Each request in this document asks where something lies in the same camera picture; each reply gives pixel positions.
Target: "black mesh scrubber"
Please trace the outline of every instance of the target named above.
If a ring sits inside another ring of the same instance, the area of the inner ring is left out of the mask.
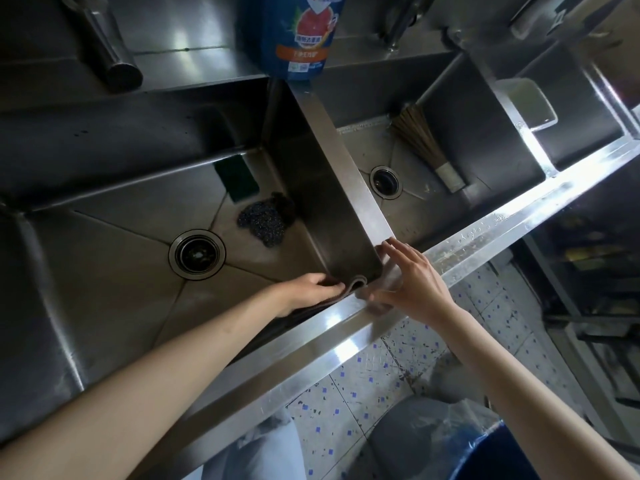
[[[267,248],[282,243],[284,231],[296,220],[296,206],[280,192],[271,198],[245,207],[237,219],[238,227],[249,228],[249,232],[262,241]]]

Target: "detergent bottle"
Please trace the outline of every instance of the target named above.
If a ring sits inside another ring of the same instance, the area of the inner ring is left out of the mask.
[[[262,0],[260,66],[287,80],[322,72],[344,0]]]

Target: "person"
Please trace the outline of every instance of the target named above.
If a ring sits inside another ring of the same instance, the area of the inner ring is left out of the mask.
[[[453,302],[425,256],[393,238],[382,250],[399,266],[402,284],[395,291],[377,290],[370,300],[395,306],[438,332],[478,378],[540,478],[640,479],[596,431]],[[344,290],[344,285],[322,286],[324,279],[324,274],[306,274],[272,285],[112,374],[7,445],[0,452],[0,477],[125,479],[270,320]]]

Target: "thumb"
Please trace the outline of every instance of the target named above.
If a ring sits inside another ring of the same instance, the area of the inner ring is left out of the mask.
[[[376,290],[370,295],[369,300],[384,303],[385,305],[396,306],[397,294],[395,291]]]

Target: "drain strainer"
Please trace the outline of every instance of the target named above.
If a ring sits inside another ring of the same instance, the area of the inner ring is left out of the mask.
[[[227,252],[212,232],[194,229],[180,234],[169,248],[169,264],[187,280],[205,280],[219,272]]]
[[[387,200],[398,198],[402,193],[400,178],[388,166],[380,165],[371,170],[369,183],[373,192]]]

